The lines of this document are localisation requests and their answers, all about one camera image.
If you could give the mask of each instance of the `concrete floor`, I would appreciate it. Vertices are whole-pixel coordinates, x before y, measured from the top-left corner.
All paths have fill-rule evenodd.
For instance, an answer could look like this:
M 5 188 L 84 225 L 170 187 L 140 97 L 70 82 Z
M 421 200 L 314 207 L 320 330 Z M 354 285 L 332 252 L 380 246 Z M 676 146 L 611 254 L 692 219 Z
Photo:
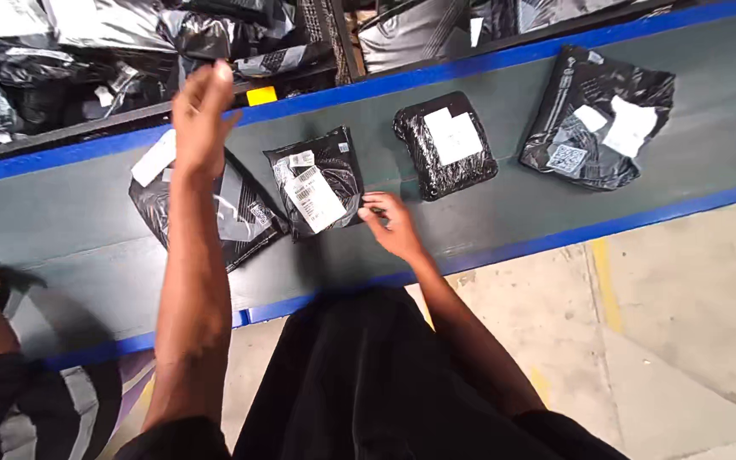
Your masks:
M 552 410 L 635 460 L 736 459 L 736 204 L 447 279 Z M 284 322 L 234 331 L 230 449 Z

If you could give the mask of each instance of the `black shirt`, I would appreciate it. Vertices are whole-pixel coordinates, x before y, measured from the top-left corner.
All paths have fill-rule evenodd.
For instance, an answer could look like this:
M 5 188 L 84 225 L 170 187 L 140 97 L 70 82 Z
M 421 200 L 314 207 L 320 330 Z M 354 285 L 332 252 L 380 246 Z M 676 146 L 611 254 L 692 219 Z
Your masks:
M 130 441 L 118 459 L 229 458 L 192 417 Z M 461 377 L 404 290 L 326 297 L 285 324 L 234 458 L 625 459 L 550 411 L 507 418 Z

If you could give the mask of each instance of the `gray conveyor surface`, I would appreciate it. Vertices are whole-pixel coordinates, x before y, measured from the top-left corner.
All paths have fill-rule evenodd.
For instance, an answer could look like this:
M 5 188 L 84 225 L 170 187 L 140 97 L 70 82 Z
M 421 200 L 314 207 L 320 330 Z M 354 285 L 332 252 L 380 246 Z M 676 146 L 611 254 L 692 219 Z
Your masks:
M 552 59 L 245 125 L 227 146 L 279 203 L 262 151 L 346 124 L 366 190 L 401 193 L 440 261 L 736 187 L 736 16 L 597 49 L 677 75 L 671 119 L 641 153 L 643 176 L 616 192 L 593 193 L 516 160 Z M 419 202 L 412 162 L 391 120 L 399 108 L 454 90 L 465 92 L 478 112 L 500 172 L 463 192 Z M 129 169 L 146 149 L 0 180 L 0 262 L 27 268 L 49 286 L 6 310 L 28 356 L 154 330 L 166 253 L 127 194 Z M 234 308 L 241 309 L 405 270 L 365 225 L 356 225 L 298 244 L 283 238 L 229 281 Z

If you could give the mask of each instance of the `white label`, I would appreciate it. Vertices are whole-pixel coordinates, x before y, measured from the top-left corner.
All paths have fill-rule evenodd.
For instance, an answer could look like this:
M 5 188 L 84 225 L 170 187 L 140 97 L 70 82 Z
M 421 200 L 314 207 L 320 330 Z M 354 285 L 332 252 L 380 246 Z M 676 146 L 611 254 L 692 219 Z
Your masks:
M 482 34 L 483 17 L 470 18 L 470 47 L 475 48 L 478 45 L 478 37 Z
M 553 155 L 549 157 L 547 167 L 571 174 L 584 161 L 585 156 L 587 156 L 587 151 L 582 148 L 560 144 L 555 149 L 555 152 L 553 152 Z
M 624 101 L 618 96 L 612 98 L 615 121 L 604 138 L 604 145 L 621 155 L 635 158 L 646 136 L 655 128 L 658 114 L 654 107 L 641 107 Z
M 13 142 L 13 136 L 9 132 L 0 131 L 0 144 L 9 144 Z
M 98 103 L 101 104 L 102 107 L 112 106 L 112 102 L 115 98 L 109 92 L 109 89 L 107 89 L 106 86 L 99 86 L 98 88 L 96 88 L 95 93 L 98 97 Z
M 607 119 L 603 115 L 598 113 L 598 110 L 593 109 L 590 106 L 580 106 L 574 112 L 572 112 L 578 120 L 584 123 L 584 126 L 590 131 L 595 132 L 603 128 L 607 124 Z
M 277 186 L 279 187 L 282 187 L 289 179 L 294 178 L 294 174 L 289 170 L 289 162 L 285 158 L 278 161 L 271 168 L 274 170 L 274 179 L 277 181 Z
M 5 51 L 5 54 L 7 56 L 44 56 L 46 58 L 64 60 L 67 62 L 72 62 L 74 60 L 73 57 L 66 52 L 36 48 L 10 48 Z
M 445 107 L 423 118 L 442 166 L 464 160 L 484 150 L 468 112 L 451 118 L 450 110 Z
M 345 215 L 345 208 L 316 166 L 286 183 L 285 193 L 314 233 L 322 232 Z
M 300 152 L 298 154 L 289 155 L 289 167 L 299 168 L 301 166 L 313 166 L 314 165 L 314 152 L 307 150 L 306 152 Z
M 604 57 L 594 51 L 589 52 L 589 58 L 587 58 L 587 60 L 593 64 L 598 64 L 599 66 L 604 63 Z
M 274 216 L 274 213 L 271 212 L 269 208 L 263 206 L 257 201 L 249 204 L 249 212 L 252 213 L 252 215 L 255 219 L 257 219 L 258 224 L 260 225 L 268 225 L 271 217 Z
M 0 0 L 0 37 L 49 32 L 50 23 L 35 0 Z
M 135 163 L 132 167 L 132 176 L 142 187 L 146 187 L 173 161 L 175 161 L 175 130 L 170 129 Z

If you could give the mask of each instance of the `hand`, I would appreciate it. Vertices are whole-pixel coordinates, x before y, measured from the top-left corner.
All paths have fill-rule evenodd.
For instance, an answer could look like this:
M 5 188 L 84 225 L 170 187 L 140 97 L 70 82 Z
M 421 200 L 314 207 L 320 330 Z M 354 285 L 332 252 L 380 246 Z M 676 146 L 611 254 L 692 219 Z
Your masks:
M 240 111 L 229 120 L 221 119 L 235 98 L 232 79 L 229 65 L 218 60 L 190 75 L 172 101 L 177 173 L 212 181 L 223 172 L 223 142 L 240 120 Z
M 422 246 L 419 235 L 416 233 L 411 214 L 396 195 L 385 192 L 368 192 L 362 200 L 365 206 L 360 208 L 357 214 L 368 224 L 376 241 L 385 250 L 408 264 L 427 257 L 428 252 Z M 386 218 L 388 225 L 383 225 L 380 218 Z

